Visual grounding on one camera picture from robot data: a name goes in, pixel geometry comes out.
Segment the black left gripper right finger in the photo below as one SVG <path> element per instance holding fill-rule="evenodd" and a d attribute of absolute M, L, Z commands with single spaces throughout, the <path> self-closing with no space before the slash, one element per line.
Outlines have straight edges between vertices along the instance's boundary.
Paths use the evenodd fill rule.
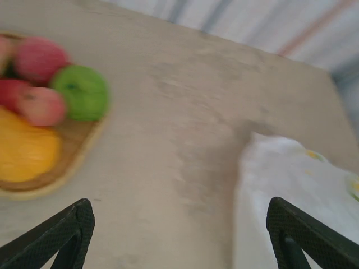
<path fill-rule="evenodd" d="M 280 197 L 269 202 L 266 228 L 278 268 L 310 268 L 305 254 L 320 268 L 358 268 L 358 244 Z"/>

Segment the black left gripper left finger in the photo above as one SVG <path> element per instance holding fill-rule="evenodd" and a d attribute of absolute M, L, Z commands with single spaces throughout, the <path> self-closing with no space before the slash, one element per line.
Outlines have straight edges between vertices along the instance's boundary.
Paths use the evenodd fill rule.
<path fill-rule="evenodd" d="M 1 268 L 83 268 L 93 236 L 91 202 L 82 198 L 1 247 Z"/>

